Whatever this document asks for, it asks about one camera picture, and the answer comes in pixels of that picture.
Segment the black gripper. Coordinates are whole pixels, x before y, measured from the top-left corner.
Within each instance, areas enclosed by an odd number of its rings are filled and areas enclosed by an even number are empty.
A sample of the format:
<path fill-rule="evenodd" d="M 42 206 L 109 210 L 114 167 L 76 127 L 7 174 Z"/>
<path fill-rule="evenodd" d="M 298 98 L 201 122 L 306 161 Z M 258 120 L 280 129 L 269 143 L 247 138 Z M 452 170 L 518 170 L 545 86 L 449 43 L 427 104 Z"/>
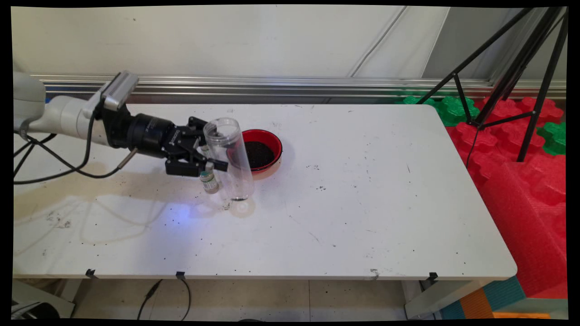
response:
<path fill-rule="evenodd" d="M 167 175 L 199 177 L 203 172 L 226 172 L 229 163 L 205 156 L 194 148 L 196 138 L 204 136 L 208 122 L 189 117 L 186 126 L 170 120 L 137 114 L 128 127 L 128 149 L 155 158 L 165 158 Z"/>

